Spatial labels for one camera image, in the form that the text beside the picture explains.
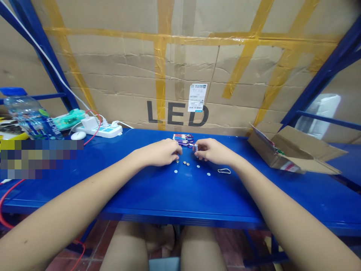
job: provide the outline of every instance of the forearm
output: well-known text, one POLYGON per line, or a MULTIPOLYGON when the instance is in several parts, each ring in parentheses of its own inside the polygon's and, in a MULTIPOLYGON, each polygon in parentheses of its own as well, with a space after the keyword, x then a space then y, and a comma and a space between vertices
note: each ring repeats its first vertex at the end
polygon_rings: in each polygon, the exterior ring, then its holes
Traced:
POLYGON ((0 239, 2 269, 22 270, 54 257, 142 167, 130 154, 31 214, 0 239))
POLYGON ((340 239, 249 162, 238 156, 231 167, 301 270, 361 270, 359 258, 340 239))

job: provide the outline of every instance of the open cardboard box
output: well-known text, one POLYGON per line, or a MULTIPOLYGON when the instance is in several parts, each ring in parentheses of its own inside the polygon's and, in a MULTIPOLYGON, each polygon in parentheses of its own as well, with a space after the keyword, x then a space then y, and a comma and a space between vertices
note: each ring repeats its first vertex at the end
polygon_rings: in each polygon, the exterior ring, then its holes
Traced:
POLYGON ((290 126, 279 131, 281 127, 280 123, 261 122, 257 128, 253 127, 253 133, 248 138, 248 142, 270 167, 301 174, 306 171, 341 174, 340 170, 325 162, 340 157, 347 151, 290 126))

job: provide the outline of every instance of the red cable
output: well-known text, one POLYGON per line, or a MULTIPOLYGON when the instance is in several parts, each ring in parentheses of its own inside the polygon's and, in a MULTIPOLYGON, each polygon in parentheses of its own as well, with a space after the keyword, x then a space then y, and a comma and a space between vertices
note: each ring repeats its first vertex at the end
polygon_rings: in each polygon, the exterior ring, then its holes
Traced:
POLYGON ((98 133, 98 131, 99 131, 99 129, 100 129, 100 126, 102 125, 102 121, 100 120, 100 116, 99 116, 98 112, 95 111, 95 110, 89 109, 89 110, 85 111, 85 113, 88 113, 89 111, 92 111, 92 112, 94 112, 94 113, 97 114, 97 116, 98 116, 98 118, 99 118, 99 127, 98 127, 98 130, 95 132, 95 134, 94 134, 87 142, 84 143, 84 146, 85 146, 86 144, 88 144, 89 141, 92 140, 92 139, 95 137, 95 135, 98 133))
MULTIPOLYGON (((90 110, 87 110, 85 113, 87 113, 87 112, 89 112, 89 111, 93 111, 94 113, 97 114, 97 116, 98 116, 98 118, 99 118, 99 127, 98 127, 98 130, 95 132, 95 134, 94 134, 87 142, 84 143, 84 146, 85 146, 86 144, 88 144, 88 143, 95 137, 95 135, 98 133, 98 131, 99 131, 99 129, 100 129, 100 126, 102 125, 102 121, 100 120, 100 116, 99 116, 98 112, 95 111, 95 110, 91 110, 91 109, 90 109, 90 110)), ((7 223, 6 220, 4 219, 3 214, 2 214, 2 211, 1 211, 1 210, 2 210, 2 206, 3 206, 3 204, 4 204, 4 201, 5 201, 6 197, 10 194, 10 192, 13 191, 13 190, 14 190, 19 184, 21 184, 23 181, 25 181, 25 179, 22 179, 22 180, 20 180, 19 182, 17 182, 15 185, 13 185, 13 187, 11 187, 11 188, 3 195, 3 197, 0 199, 0 223, 3 224, 5 227, 7 227, 7 228, 9 228, 9 229, 13 229, 14 226, 13 226, 13 225, 10 225, 9 223, 7 223)), ((71 269, 71 271, 74 271, 74 269, 76 268, 76 266, 78 265, 78 263, 80 262, 80 260, 83 258, 84 253, 85 253, 85 245, 84 245, 82 242, 78 241, 78 240, 75 240, 75 242, 82 245, 82 247, 83 247, 83 253, 80 255, 78 261, 76 262, 76 264, 74 265, 74 267, 71 269)))
POLYGON ((3 197, 0 199, 0 222, 1 222, 1 224, 3 224, 5 227, 10 228, 10 229, 14 228, 14 226, 13 226, 13 225, 10 225, 9 223, 7 223, 7 222, 5 221, 5 219, 3 218, 3 214, 2 214, 2 212, 1 212, 1 209, 2 209, 2 207, 3 207, 3 203, 4 203, 4 201, 5 201, 5 198, 10 194, 11 191, 14 190, 14 188, 16 188, 16 187, 17 187, 19 184, 21 184, 23 181, 25 181, 25 179, 22 179, 21 181, 18 181, 16 184, 14 184, 13 187, 11 187, 11 188, 3 195, 3 197))
POLYGON ((75 240, 75 242, 82 245, 83 253, 80 255, 78 261, 76 262, 76 264, 74 265, 74 267, 70 271, 74 271, 74 269, 76 268, 76 266, 78 265, 78 263, 80 262, 80 260, 82 259, 82 257, 84 256, 84 253, 85 253, 85 245, 79 240, 75 240))

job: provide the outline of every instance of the metal ring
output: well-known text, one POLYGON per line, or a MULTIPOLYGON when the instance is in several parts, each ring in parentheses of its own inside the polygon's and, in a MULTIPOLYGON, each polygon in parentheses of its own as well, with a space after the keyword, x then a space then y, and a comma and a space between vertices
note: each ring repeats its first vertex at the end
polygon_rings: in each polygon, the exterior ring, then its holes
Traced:
POLYGON ((231 171, 229 169, 219 169, 217 170, 219 173, 224 173, 224 174, 230 174, 231 171))

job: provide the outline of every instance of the computer mouse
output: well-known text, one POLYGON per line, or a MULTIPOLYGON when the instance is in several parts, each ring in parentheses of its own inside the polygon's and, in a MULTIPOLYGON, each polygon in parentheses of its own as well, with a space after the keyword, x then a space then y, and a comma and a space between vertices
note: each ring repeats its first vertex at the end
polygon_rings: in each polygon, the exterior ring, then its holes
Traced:
POLYGON ((86 136, 86 132, 75 132, 71 135, 71 140, 82 140, 86 136))

